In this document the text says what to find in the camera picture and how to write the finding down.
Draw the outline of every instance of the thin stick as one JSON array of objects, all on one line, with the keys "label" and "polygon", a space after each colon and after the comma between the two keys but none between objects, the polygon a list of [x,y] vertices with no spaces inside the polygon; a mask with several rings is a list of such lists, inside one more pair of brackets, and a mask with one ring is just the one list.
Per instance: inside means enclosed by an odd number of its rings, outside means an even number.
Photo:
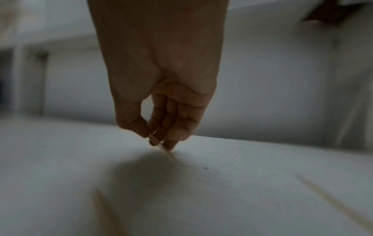
[{"label": "thin stick", "polygon": [[343,202],[335,199],[332,195],[325,192],[322,188],[318,187],[311,181],[305,179],[300,175],[295,176],[302,184],[306,185],[309,189],[311,189],[314,193],[316,193],[319,197],[324,199],[327,203],[335,207],[337,210],[342,212],[345,216],[350,218],[355,224],[360,226],[361,228],[365,229],[368,233],[373,235],[373,222],[365,218],[362,214],[356,212],[351,207],[345,205]]},{"label": "thin stick", "polygon": [[117,215],[99,190],[93,195],[93,204],[107,236],[128,236],[121,226]]},{"label": "thin stick", "polygon": [[176,157],[167,149],[163,146],[163,144],[161,142],[159,142],[152,134],[149,134],[149,139],[155,143],[160,149],[162,149],[163,151],[165,151],[167,153],[167,155],[170,157],[170,161],[174,162],[176,161]]}]

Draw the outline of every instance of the human hand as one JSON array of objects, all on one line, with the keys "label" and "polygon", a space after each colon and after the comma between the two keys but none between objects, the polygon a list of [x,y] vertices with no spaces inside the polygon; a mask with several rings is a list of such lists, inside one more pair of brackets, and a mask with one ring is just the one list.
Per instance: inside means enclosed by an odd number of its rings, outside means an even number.
[{"label": "human hand", "polygon": [[[171,150],[197,128],[219,71],[228,0],[88,0],[119,127]],[[152,117],[141,103],[152,96]]]}]

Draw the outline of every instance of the palm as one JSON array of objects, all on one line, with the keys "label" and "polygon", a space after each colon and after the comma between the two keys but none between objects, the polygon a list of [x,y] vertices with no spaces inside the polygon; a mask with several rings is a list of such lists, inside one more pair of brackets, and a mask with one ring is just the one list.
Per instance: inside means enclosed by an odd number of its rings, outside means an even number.
[{"label": "palm", "polygon": [[168,149],[195,131],[216,87],[228,1],[196,3],[89,0],[119,126],[154,133]]}]

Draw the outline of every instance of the white table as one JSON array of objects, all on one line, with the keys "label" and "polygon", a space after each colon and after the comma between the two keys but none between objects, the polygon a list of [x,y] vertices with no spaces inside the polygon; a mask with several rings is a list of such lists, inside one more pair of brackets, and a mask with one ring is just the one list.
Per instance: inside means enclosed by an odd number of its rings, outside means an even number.
[{"label": "white table", "polygon": [[373,157],[194,136],[176,165],[113,126],[0,120],[0,235],[102,235],[100,189],[133,236],[369,235],[300,174],[373,220]]}]

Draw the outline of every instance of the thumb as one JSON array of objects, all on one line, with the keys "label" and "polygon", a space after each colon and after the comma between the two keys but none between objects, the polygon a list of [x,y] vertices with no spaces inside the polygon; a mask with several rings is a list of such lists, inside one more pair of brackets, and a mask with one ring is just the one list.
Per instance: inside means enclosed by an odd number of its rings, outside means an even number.
[{"label": "thumb", "polygon": [[148,137],[147,121],[141,116],[141,102],[129,101],[125,98],[114,98],[115,119],[122,129],[131,130],[143,138]]}]

